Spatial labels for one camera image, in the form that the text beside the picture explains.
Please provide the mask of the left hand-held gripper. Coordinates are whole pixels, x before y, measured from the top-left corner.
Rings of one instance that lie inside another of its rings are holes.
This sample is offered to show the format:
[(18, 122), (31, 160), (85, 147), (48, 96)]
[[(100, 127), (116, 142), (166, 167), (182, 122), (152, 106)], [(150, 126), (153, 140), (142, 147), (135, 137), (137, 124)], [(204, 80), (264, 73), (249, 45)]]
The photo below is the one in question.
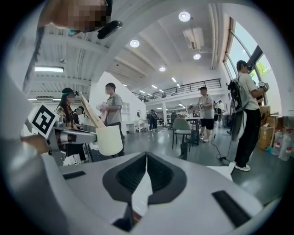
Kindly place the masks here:
[(76, 155), (68, 154), (68, 145), (95, 143), (95, 133), (78, 132), (76, 135), (72, 129), (66, 127), (65, 118), (51, 110), (45, 103), (38, 106), (31, 121), (32, 127), (45, 139), (46, 148), (44, 154), (52, 156), (58, 166), (76, 165)]

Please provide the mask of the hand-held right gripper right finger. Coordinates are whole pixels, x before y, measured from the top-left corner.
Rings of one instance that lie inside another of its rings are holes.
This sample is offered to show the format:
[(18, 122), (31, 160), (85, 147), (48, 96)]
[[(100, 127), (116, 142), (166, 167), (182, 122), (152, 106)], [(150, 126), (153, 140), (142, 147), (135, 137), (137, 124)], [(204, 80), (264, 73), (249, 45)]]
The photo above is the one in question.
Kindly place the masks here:
[(187, 185), (187, 175), (180, 167), (152, 153), (147, 153), (147, 173), (153, 192), (149, 205), (172, 202)]

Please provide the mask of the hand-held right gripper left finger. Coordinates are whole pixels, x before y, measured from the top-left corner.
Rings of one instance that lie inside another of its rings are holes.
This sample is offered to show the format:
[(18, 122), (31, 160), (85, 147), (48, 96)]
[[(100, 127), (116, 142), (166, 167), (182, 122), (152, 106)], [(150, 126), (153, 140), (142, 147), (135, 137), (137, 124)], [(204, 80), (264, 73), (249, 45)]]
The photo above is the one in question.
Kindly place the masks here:
[(132, 201), (132, 195), (146, 172), (146, 163), (147, 153), (142, 152), (109, 169), (103, 175), (103, 186), (112, 199), (121, 202)]

